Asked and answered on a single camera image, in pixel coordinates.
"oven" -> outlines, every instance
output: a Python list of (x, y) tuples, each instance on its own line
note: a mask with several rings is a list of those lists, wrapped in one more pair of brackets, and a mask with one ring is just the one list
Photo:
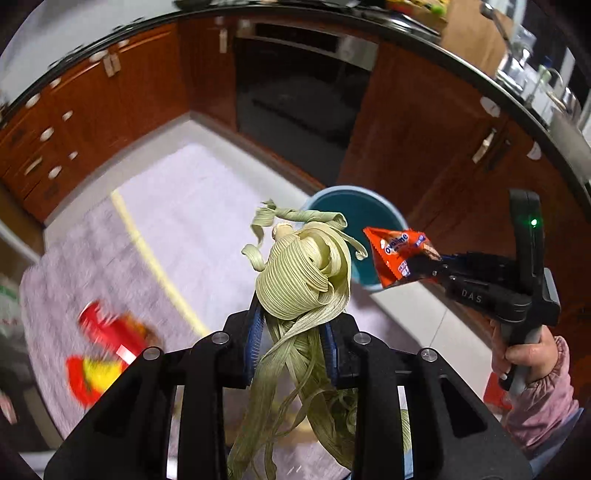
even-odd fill
[(378, 45), (340, 33), (240, 20), (234, 52), (238, 131), (334, 185)]

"yellow stripe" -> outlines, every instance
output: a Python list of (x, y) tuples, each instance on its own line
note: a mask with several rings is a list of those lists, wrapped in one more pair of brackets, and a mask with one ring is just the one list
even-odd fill
[(131, 218), (131, 215), (127, 211), (125, 201), (117, 190), (111, 193), (111, 201), (113, 201), (115, 209), (123, 220), (131, 241), (138, 249), (140, 255), (143, 257), (144, 261), (152, 271), (154, 277), (156, 277), (156, 281), (164, 289), (172, 304), (182, 315), (182, 317), (189, 323), (189, 325), (191, 325), (195, 332), (197, 332), (201, 337), (209, 335), (211, 331), (201, 322), (201, 320), (199, 320), (193, 309), (185, 301), (183, 296), (166, 275), (166, 272), (154, 256), (154, 253), (135, 226), (133, 218)]

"ovaltine packet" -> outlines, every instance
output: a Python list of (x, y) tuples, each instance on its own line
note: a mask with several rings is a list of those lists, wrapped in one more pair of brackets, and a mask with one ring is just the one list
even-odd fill
[(374, 266), (384, 288), (396, 282), (406, 283), (422, 278), (413, 278), (413, 272), (406, 262), (409, 258), (420, 254), (428, 255), (434, 260), (441, 258), (427, 235), (422, 232), (399, 232), (371, 226), (364, 228), (363, 232), (371, 243)]

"black countertop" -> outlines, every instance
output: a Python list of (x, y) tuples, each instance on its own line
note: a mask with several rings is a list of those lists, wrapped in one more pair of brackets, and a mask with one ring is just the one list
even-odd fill
[(190, 17), (214, 17), (220, 15), (273, 15), (292, 17), (302, 20), (331, 22), (344, 25), (354, 30), (363, 31), (375, 35), (387, 41), (391, 41), (402, 48), (412, 51), (424, 57), (442, 68), (449, 70), (466, 82), (474, 86), (483, 96), (493, 100), (501, 109), (517, 122), (546, 155), (552, 165), (560, 172), (573, 196), (582, 208), (587, 221), (591, 222), (591, 197), (587, 191), (586, 181), (580, 179), (573, 171), (571, 165), (563, 157), (555, 143), (552, 141), (544, 127), (528, 112), (521, 102), (506, 92), (489, 76), (462, 60), (458, 56), (439, 47), (433, 42), (421, 38), (408, 30), (397, 28), (386, 15), (381, 17), (375, 11), (370, 12), (368, 18), (367, 9), (348, 8), (332, 4), (323, 4), (314, 0), (287, 0), (281, 3), (266, 3), (261, 1), (240, 0), (238, 2), (225, 3), (223, 5), (207, 5), (204, 2), (194, 0), (179, 0), (176, 5), (181, 9), (177, 12), (150, 18), (143, 22), (131, 24), (122, 28), (85, 48), (69, 55), (58, 62), (51, 70), (41, 76), (25, 92), (23, 92), (4, 113), (0, 122), (2, 128), (6, 122), (21, 108), (32, 95), (38, 93), (52, 80), (59, 77), (77, 62), (90, 55), (104, 50), (108, 46), (124, 40), (137, 33), (150, 30), (159, 25), (174, 22)]

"white tile floor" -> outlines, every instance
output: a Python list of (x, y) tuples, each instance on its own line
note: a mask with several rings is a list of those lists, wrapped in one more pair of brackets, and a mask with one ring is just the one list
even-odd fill
[[(278, 205), (300, 207), (308, 196), (274, 170), (211, 130), (186, 119), (172, 122), (154, 135), (133, 145), (98, 178), (68, 198), (45, 230), (47, 246), (58, 241), (92, 206), (128, 179), (179, 148), (197, 142), (223, 159), (262, 199), (273, 198)], [(391, 288), (373, 295), (421, 346), (432, 346), (482, 396), (491, 365), (490, 349), (437, 297), (419, 283)]]

